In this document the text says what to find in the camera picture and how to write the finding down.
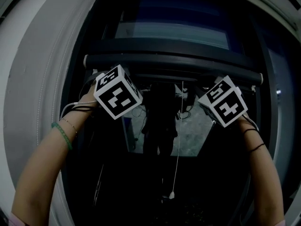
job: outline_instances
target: pink sleeve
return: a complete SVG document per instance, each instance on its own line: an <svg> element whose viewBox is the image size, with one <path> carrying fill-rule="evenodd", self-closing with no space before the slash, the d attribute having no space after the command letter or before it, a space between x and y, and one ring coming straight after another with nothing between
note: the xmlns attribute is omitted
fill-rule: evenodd
<svg viewBox="0 0 301 226"><path fill-rule="evenodd" d="M280 223L277 223L275 226L285 226L285 220L281 221Z"/></svg>
<svg viewBox="0 0 301 226"><path fill-rule="evenodd" d="M11 213L9 218L9 226L25 226L25 223L23 223L20 219L18 219L13 213Z"/></svg>

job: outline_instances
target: person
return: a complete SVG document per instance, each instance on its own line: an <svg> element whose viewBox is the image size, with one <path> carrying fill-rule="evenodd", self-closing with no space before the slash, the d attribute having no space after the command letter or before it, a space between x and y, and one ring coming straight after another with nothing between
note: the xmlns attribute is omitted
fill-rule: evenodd
<svg viewBox="0 0 301 226"><path fill-rule="evenodd" d="M80 102L94 101L94 86ZM47 225L57 175L71 142L91 112L67 113L41 141L25 166L17 187L10 218L11 225ZM245 118L238 119L249 153L258 224L284 226L281 185L273 160L257 131Z"/></svg>

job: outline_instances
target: person's left arm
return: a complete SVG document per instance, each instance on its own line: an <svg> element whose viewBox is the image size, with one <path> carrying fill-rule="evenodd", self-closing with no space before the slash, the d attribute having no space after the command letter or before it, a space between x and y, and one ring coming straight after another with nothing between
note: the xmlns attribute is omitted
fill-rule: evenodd
<svg viewBox="0 0 301 226"><path fill-rule="evenodd" d="M80 102L94 101L94 87ZM72 142L91 112L71 111L58 124ZM12 213L24 223L47 225L52 194L57 175L68 153L68 145L58 128L54 127L41 141L27 162L16 187Z"/></svg>

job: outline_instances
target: black strap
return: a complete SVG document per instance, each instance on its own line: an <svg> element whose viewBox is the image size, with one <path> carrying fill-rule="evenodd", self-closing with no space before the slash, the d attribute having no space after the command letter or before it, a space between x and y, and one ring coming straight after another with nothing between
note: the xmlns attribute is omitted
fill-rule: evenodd
<svg viewBox="0 0 301 226"><path fill-rule="evenodd" d="M254 149L248 151L248 153L252 153L253 151L256 151L259 147L261 147L262 145L264 145L264 143L260 144L259 146L255 147Z"/></svg>
<svg viewBox="0 0 301 226"><path fill-rule="evenodd" d="M256 130L255 128L252 128L252 129L246 129L244 132L243 132L243 136L245 135L245 133L247 132L247 131L250 131L250 130Z"/></svg>

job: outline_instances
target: person's right arm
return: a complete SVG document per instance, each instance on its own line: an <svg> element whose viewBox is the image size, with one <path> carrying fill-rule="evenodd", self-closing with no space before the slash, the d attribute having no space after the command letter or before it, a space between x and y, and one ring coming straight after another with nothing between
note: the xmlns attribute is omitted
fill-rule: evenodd
<svg viewBox="0 0 301 226"><path fill-rule="evenodd" d="M254 129L243 117L238 119L238 125L242 133L247 129ZM248 152L263 144L262 138L255 130L247 131L244 138ZM284 220L282 190L276 167L265 145L251 152L249 160L258 223L274 226Z"/></svg>

